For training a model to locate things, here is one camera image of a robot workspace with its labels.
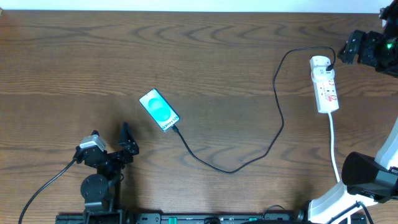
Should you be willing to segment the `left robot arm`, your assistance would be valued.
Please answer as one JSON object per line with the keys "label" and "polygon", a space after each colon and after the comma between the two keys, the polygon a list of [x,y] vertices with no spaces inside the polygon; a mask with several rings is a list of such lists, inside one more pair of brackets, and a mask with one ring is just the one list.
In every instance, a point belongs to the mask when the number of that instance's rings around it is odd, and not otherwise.
{"label": "left robot arm", "polygon": [[85,223],[134,223],[136,219],[127,209],[122,208],[122,170],[139,154],[139,146],[132,136],[129,125],[121,127],[118,145],[120,151],[108,153],[99,132],[94,130],[83,138],[73,156],[76,163],[96,169],[81,183],[80,193],[85,200],[83,221]]}

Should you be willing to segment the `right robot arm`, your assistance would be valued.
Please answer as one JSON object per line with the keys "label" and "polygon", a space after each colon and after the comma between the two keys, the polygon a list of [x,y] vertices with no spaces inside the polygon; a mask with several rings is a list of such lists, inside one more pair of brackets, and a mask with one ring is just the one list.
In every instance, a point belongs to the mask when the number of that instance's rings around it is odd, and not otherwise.
{"label": "right robot arm", "polygon": [[[375,71],[397,77],[397,1],[380,10],[382,33],[354,30],[338,52],[347,64],[354,61]],[[375,157],[350,153],[341,179],[320,198],[311,200],[298,220],[310,223],[339,223],[359,209],[397,199],[397,127]]]}

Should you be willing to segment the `Galaxy S25 smartphone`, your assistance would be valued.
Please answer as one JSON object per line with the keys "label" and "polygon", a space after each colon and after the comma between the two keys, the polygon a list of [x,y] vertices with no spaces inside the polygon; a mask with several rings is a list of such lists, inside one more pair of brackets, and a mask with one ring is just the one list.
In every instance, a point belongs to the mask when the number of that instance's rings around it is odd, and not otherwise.
{"label": "Galaxy S25 smartphone", "polygon": [[142,96],[139,102],[163,131],[180,121],[180,116],[156,88]]}

